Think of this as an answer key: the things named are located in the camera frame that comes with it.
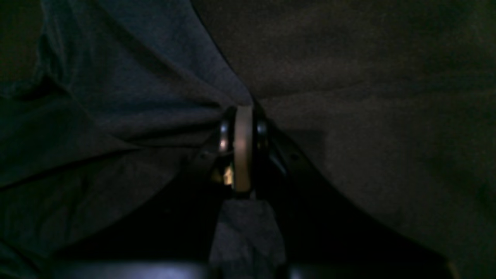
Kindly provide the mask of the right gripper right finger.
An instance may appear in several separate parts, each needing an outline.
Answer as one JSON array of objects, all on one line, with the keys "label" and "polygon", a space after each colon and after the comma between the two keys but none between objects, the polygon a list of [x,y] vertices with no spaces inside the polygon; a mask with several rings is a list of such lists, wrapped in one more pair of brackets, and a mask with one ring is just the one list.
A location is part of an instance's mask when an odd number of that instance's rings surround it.
[{"label": "right gripper right finger", "polygon": [[346,198],[298,145],[253,112],[253,185],[283,238],[278,279],[452,279],[447,258],[397,233]]}]

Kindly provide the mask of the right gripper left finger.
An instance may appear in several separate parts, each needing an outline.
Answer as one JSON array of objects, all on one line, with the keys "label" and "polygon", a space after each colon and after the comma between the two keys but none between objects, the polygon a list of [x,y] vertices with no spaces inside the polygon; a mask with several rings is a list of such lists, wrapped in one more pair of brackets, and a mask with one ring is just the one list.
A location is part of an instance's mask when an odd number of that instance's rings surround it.
[{"label": "right gripper left finger", "polygon": [[115,224],[55,253],[52,279],[216,279],[208,257],[222,204],[250,195],[253,108],[219,129],[161,191]]}]

